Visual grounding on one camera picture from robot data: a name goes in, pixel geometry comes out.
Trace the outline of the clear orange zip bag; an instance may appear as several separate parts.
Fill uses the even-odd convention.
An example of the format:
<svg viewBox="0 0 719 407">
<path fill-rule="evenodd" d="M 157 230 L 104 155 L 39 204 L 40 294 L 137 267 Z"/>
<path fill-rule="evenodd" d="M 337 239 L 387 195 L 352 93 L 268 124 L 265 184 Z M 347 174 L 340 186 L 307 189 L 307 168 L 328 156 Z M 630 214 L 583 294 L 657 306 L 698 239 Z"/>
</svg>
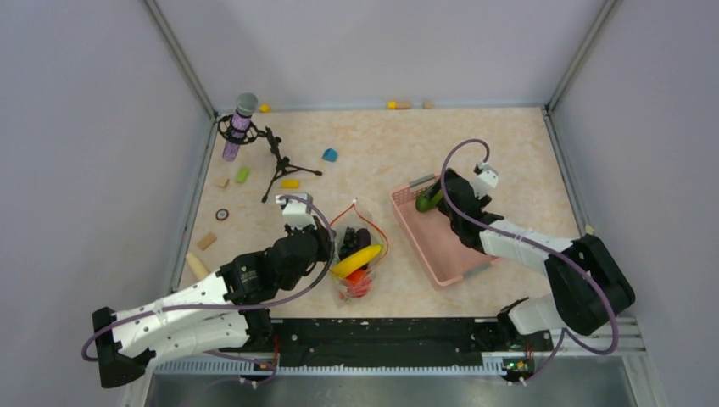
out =
<svg viewBox="0 0 719 407">
<path fill-rule="evenodd" d="M 387 234 L 355 198 L 331 222 L 335 254 L 330 277 L 339 300 L 350 303 L 369 296 L 380 265 L 387 256 Z"/>
</svg>

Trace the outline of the toy mango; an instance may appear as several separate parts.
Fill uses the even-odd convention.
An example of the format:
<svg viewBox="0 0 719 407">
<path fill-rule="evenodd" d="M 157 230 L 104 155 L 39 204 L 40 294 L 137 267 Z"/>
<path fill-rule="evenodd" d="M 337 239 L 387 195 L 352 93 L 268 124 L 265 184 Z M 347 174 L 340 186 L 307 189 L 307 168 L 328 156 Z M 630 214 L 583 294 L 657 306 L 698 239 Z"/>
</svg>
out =
<svg viewBox="0 0 719 407">
<path fill-rule="evenodd" d="M 421 192 L 415 199 L 415 209 L 420 213 L 425 213 L 435 209 L 438 203 L 443 199 L 441 187 L 430 187 Z"/>
</svg>

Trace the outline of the toy purple eggplant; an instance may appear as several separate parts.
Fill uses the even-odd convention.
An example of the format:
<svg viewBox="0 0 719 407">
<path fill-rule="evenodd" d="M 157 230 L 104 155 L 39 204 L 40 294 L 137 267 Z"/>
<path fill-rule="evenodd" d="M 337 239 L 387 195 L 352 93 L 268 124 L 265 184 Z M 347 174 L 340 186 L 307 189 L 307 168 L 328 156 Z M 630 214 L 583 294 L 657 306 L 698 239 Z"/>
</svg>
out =
<svg viewBox="0 0 719 407">
<path fill-rule="evenodd" d="M 360 228 L 356 231 L 357 249 L 363 249 L 371 245 L 371 233 L 366 228 Z"/>
</svg>

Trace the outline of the toy red tomato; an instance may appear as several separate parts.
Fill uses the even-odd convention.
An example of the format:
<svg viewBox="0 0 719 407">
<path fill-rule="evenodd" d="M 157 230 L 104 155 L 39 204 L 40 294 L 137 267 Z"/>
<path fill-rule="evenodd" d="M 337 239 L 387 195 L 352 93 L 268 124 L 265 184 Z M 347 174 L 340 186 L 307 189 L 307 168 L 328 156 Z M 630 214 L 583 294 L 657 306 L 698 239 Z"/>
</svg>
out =
<svg viewBox="0 0 719 407">
<path fill-rule="evenodd" d="M 341 280 L 346 298 L 363 298 L 372 288 L 372 279 L 366 270 L 356 270 Z"/>
</svg>

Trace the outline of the toy black grapes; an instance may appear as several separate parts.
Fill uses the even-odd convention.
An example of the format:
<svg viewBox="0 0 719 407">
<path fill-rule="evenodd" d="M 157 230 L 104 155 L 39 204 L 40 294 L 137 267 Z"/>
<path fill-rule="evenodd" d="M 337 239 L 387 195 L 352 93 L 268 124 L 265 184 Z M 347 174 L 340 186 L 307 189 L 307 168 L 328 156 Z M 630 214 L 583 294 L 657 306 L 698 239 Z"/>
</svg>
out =
<svg viewBox="0 0 719 407">
<path fill-rule="evenodd" d="M 356 253 L 359 250 L 359 239 L 357 237 L 357 231 L 348 227 L 343 235 L 343 240 L 340 244 L 338 254 L 341 259 L 345 259 L 348 256 Z"/>
</svg>

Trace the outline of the pink plastic basket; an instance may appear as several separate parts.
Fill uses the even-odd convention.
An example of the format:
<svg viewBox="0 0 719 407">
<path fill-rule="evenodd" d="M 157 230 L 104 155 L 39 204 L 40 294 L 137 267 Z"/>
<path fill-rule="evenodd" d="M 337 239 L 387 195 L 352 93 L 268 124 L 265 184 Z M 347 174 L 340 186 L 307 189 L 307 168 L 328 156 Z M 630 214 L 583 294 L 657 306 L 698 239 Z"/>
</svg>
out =
<svg viewBox="0 0 719 407">
<path fill-rule="evenodd" d="M 399 226 L 436 290 L 454 285 L 487 270 L 499 262 L 464 246 L 451 231 L 449 219 L 436 209 L 421 213 L 415 200 L 428 190 L 438 176 L 429 174 L 403 184 L 390 195 Z"/>
</svg>

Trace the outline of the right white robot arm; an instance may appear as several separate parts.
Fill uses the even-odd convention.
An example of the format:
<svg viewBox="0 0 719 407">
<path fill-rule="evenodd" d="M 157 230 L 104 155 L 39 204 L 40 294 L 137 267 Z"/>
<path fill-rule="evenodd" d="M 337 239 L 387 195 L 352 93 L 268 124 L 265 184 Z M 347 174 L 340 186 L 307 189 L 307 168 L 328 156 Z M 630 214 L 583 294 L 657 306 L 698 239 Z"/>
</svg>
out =
<svg viewBox="0 0 719 407">
<path fill-rule="evenodd" d="M 590 335 L 635 303 L 631 284 L 600 238 L 551 237 L 486 211 L 491 198 L 478 196 L 476 188 L 489 174 L 484 170 L 468 181 L 447 170 L 428 194 L 464 246 L 513 260 L 549 281 L 549 294 L 500 311 L 497 337 L 504 347 L 519 349 L 533 333 L 551 329 Z"/>
</svg>

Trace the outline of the toy banana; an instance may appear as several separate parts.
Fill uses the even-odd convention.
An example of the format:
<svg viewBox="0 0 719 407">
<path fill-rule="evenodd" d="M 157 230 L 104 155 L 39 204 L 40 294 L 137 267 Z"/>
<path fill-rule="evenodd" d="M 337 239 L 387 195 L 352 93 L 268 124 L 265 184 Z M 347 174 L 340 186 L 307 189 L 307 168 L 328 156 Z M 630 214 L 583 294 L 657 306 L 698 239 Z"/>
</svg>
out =
<svg viewBox="0 0 719 407">
<path fill-rule="evenodd" d="M 371 244 L 370 246 L 360 249 L 356 253 L 348 256 L 346 259 L 339 261 L 334 265 L 330 272 L 340 279 L 344 279 L 356 270 L 368 265 L 382 252 L 381 244 Z"/>
</svg>

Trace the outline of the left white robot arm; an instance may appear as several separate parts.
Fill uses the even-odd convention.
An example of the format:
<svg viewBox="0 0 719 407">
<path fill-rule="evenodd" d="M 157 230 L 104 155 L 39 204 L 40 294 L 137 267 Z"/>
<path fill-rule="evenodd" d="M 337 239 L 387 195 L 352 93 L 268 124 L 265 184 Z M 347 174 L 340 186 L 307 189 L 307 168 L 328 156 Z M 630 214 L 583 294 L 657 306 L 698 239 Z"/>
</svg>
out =
<svg viewBox="0 0 719 407">
<path fill-rule="evenodd" d="M 241 254 L 189 288 L 135 309 L 94 311 L 82 356 L 96 362 L 101 387 L 125 386 L 185 356 L 266 348 L 276 295 L 334 255 L 332 229 L 314 224 L 286 231 L 271 247 Z"/>
</svg>

